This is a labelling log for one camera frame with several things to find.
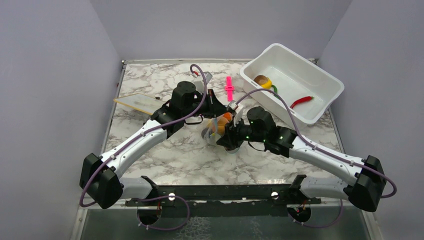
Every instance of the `marble surface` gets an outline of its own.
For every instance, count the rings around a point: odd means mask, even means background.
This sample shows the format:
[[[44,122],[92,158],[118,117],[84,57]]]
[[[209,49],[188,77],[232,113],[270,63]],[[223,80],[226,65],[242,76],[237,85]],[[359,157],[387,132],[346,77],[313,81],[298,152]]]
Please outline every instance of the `marble surface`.
[[[129,64],[126,66],[119,96],[142,93],[167,101],[171,98],[171,92],[178,82],[193,80],[189,71],[190,64],[185,62]],[[243,64],[200,63],[198,65],[203,71],[212,73],[213,78],[208,87],[215,91],[223,104],[226,104],[228,103],[224,90],[226,76],[232,76],[235,87],[234,99],[239,99],[245,94],[243,79],[239,75]],[[260,106],[251,97],[246,98],[242,103],[248,109]],[[117,104],[106,150],[119,145],[139,130],[148,117],[146,113]],[[273,118],[278,125],[287,126],[274,115]],[[200,132],[204,124],[185,125],[168,140],[156,145],[137,160],[124,176],[138,178],[146,175],[159,185],[280,184],[291,183],[298,174],[323,178],[333,176],[303,161],[270,152],[256,151],[247,143],[243,143],[239,151],[234,154],[226,153],[222,147],[209,145],[202,139]],[[323,146],[340,151],[328,111],[315,125],[304,129],[302,134]],[[253,145],[259,149],[263,148],[263,145],[259,143]]]

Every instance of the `pink toy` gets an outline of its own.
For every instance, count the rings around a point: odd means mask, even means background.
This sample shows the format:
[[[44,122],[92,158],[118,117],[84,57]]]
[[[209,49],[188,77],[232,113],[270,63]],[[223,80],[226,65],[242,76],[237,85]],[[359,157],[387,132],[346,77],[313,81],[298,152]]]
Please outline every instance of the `pink toy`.
[[[228,100],[228,102],[231,102],[233,100],[234,87],[231,83],[231,77],[230,76],[226,77],[225,90],[226,90],[226,99]]]

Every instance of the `wooden board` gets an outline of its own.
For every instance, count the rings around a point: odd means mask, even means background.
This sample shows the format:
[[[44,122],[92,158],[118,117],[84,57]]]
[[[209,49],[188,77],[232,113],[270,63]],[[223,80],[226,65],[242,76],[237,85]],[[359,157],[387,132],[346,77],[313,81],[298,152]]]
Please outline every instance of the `wooden board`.
[[[113,101],[118,104],[122,104],[135,110],[141,111],[148,115],[152,115],[165,103],[161,100],[157,100],[156,98],[146,96],[141,93],[118,97],[115,98]]]

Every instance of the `black metal bar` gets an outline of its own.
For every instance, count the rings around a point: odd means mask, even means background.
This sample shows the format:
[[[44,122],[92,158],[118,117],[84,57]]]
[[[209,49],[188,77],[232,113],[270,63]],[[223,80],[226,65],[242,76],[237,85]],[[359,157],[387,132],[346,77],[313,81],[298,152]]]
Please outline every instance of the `black metal bar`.
[[[160,185],[147,197],[175,194],[188,201],[191,217],[286,217],[287,205],[302,204],[304,198],[293,194],[299,191],[291,184],[258,185]],[[308,204],[320,204],[317,198],[308,199]],[[127,207],[157,206],[158,201],[126,201]],[[187,215],[186,205],[179,199],[160,200],[161,217],[183,218]],[[156,214],[156,209],[139,209],[139,213]]]

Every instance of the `white wall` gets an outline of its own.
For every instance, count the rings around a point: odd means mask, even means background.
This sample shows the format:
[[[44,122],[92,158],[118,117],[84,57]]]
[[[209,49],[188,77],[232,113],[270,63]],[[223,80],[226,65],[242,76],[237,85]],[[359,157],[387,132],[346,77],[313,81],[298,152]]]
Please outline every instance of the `white wall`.
[[[69,239],[120,68],[88,0],[0,0],[0,239]]]
[[[119,56],[255,58],[281,43],[318,58],[352,0],[91,0]]]
[[[386,240],[424,235],[423,13],[424,1],[353,0],[319,61],[345,85],[331,108],[346,152],[379,158],[397,183],[376,212]]]

